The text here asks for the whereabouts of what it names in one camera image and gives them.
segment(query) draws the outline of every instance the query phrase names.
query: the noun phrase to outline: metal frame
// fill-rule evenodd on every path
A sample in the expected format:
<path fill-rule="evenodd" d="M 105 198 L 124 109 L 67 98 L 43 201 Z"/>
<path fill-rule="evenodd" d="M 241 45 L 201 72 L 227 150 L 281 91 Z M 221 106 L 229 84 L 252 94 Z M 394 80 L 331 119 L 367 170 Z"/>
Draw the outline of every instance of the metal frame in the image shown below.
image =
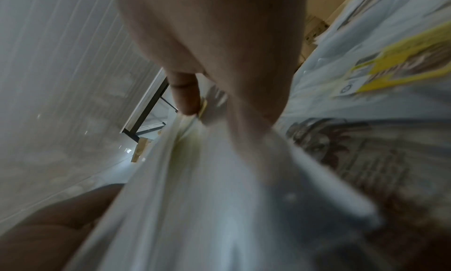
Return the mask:
<path fill-rule="evenodd" d="M 130 137 L 132 140 L 134 140 L 136 143 L 138 143 L 138 141 L 140 140 L 140 137 L 139 137 L 140 135 L 143 135 L 143 134 L 148 133 L 148 132 L 153 132 L 153 131 L 159 130 L 159 129 L 163 128 L 166 125 L 165 122 L 162 122 L 163 125 L 160 126 L 160 127 L 156 127 L 156 128 L 150 129 L 150 130 L 145 130 L 145 131 L 142 131 L 142 132 L 138 132 L 138 129 L 144 123 L 144 121 L 146 120 L 147 116 L 150 114 L 150 112 L 152 111 L 152 109 L 156 105 L 156 102 L 158 102 L 159 99 L 162 99 L 165 103 L 167 103 L 171 108 L 173 108 L 175 110 L 175 112 L 179 111 L 176 107 L 171 105 L 165 98 L 162 97 L 164 92 L 166 91 L 166 89 L 168 87 L 169 87 L 169 83 L 168 83 L 167 78 L 165 78 L 163 80 L 163 82 L 161 83 L 160 87 L 158 87 L 158 89 L 155 92 L 154 96 L 150 99 L 149 104 L 147 104 L 147 106 L 145 107 L 144 111 L 141 113 L 140 117 L 137 119 L 137 121 L 133 125 L 132 129 L 130 129 L 130 130 L 124 129 L 122 131 L 128 137 Z"/>

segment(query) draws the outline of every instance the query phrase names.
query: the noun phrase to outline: label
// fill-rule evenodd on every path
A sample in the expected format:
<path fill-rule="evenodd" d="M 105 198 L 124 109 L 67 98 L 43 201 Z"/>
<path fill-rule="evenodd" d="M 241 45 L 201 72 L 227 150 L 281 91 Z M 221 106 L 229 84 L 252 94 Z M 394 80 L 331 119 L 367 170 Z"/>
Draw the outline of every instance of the label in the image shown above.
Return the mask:
<path fill-rule="evenodd" d="M 451 22 L 364 57 L 333 96 L 378 90 L 451 72 Z"/>

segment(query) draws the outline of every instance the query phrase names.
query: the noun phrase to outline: yellow sticker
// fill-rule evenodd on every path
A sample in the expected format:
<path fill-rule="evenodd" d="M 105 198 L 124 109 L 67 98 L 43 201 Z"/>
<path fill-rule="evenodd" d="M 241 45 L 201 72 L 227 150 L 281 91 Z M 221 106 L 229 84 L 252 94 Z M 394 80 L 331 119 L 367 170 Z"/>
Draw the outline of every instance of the yellow sticker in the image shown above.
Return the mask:
<path fill-rule="evenodd" d="M 360 59 L 334 96 L 378 90 L 451 72 L 451 22 Z"/>

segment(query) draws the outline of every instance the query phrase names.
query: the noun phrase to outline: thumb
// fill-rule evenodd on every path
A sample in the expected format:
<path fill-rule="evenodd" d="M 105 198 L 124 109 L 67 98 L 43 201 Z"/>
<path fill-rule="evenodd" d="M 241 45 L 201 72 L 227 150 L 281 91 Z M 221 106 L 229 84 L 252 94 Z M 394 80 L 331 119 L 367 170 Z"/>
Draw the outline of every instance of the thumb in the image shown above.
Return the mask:
<path fill-rule="evenodd" d="M 197 114 L 201 108 L 199 84 L 195 74 L 166 70 L 177 108 L 184 115 Z"/>

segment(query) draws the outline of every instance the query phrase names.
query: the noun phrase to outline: hand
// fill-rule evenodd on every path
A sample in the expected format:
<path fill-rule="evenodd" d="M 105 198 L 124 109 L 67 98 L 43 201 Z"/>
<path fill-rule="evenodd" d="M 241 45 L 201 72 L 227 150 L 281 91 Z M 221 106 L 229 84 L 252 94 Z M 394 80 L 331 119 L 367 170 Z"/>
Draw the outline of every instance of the hand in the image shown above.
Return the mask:
<path fill-rule="evenodd" d="M 0 270 L 60 271 L 123 185 L 43 208 L 0 237 Z"/>
<path fill-rule="evenodd" d="M 199 111 L 195 73 L 271 123 L 282 113 L 306 0 L 117 0 L 142 52 L 165 69 L 180 111 Z"/>

